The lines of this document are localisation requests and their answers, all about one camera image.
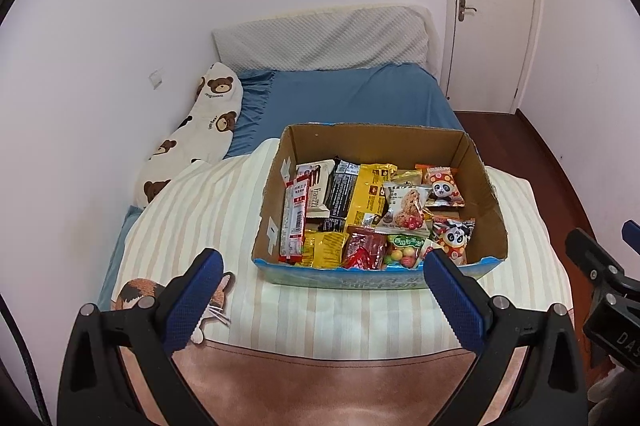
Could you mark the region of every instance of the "brown fabric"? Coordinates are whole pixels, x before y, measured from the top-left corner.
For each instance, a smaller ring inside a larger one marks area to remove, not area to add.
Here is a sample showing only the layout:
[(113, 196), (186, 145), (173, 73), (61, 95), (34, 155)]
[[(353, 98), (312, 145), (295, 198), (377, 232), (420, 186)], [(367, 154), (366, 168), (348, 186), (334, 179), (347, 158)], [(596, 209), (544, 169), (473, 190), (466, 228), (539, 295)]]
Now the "brown fabric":
[[(190, 343), (174, 361), (220, 426), (426, 425), (474, 360), (457, 349), (388, 361), (317, 361), (205, 343)], [(482, 424), (498, 417), (523, 356), (523, 349), (514, 355)], [(166, 424), (133, 354), (123, 348), (123, 357), (146, 415)]]

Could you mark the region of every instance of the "door frame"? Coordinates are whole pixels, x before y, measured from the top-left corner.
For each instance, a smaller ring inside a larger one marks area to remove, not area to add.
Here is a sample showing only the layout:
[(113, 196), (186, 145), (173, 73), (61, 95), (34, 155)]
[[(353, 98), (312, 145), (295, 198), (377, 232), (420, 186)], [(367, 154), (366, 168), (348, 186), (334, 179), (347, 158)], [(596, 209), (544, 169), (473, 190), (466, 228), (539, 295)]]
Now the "door frame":
[[(540, 15), (542, 13), (542, 0), (533, 0), (533, 14), (531, 17), (531, 28), (529, 30), (529, 41), (525, 53), (522, 71), (518, 79), (516, 95), (511, 102), (510, 113), (514, 114), (520, 106), (522, 95), (527, 86), (527, 80), (531, 72), (533, 56), (538, 46), (538, 35), (540, 34)], [(458, 22), (458, 0), (447, 0), (447, 18), (445, 23), (444, 48), (442, 56), (442, 72), (440, 74), (440, 88), (444, 95), (447, 95), (449, 88), (449, 77), (451, 73), (451, 63), (453, 60), (453, 46), (455, 43), (456, 24)]]

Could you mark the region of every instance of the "cardboard box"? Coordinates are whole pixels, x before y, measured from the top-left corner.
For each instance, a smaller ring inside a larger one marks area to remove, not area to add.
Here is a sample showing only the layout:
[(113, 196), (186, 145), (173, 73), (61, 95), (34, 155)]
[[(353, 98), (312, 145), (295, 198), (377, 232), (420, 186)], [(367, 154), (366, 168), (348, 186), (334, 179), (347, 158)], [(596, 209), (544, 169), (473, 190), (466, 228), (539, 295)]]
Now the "cardboard box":
[(494, 190), (476, 147), (460, 130), (393, 125), (292, 125), (282, 133), (280, 146), (264, 188), (261, 221), (252, 260), (267, 281), (325, 289), (418, 289), (426, 287), (422, 266), (406, 272), (353, 269), (313, 269), (278, 263), (285, 183), (296, 165), (340, 157), (356, 164), (415, 164), (458, 168), (456, 183), (465, 198), (460, 217), (476, 219), (466, 249), (465, 275), (481, 278), (507, 258), (507, 232)]

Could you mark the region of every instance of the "white door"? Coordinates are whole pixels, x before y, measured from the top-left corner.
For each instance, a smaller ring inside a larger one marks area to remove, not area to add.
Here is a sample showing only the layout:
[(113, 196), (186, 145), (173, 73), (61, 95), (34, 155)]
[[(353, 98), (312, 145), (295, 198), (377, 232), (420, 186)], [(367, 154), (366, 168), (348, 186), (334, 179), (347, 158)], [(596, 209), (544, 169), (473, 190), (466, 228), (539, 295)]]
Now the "white door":
[[(466, 4), (462, 12), (461, 3)], [(511, 111), (529, 43), (533, 5), (534, 0), (458, 0), (447, 85), (453, 110)]]

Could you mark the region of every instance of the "cable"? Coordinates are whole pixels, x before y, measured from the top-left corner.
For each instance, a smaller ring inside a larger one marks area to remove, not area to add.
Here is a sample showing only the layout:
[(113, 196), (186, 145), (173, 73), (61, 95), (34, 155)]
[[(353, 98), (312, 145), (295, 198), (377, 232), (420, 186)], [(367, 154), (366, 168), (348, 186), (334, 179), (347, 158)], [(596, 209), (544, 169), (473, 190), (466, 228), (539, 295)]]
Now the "cable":
[(22, 361), (24, 362), (24, 367), (27, 370), (29, 382), (31, 383), (31, 390), (33, 390), (33, 396), (36, 399), (36, 405), (40, 412), (40, 419), (45, 426), (51, 426), (51, 419), (49, 417), (49, 412), (47, 411), (47, 405), (44, 403), (44, 396), (42, 395), (42, 389), (40, 388), (40, 382), (38, 381), (38, 375), (36, 374), (35, 366), (33, 366), (33, 360), (31, 359), (29, 349), (27, 348), (27, 344), (24, 342), (22, 334), (20, 334), (20, 329), (18, 329), (14, 317), (9, 312), (9, 307), (6, 306), (6, 303), (2, 298), (2, 294), (0, 294), (0, 314), (2, 314), (6, 325), (14, 336), (15, 344), (18, 345), (18, 350), (20, 350), (20, 355), (22, 356)]

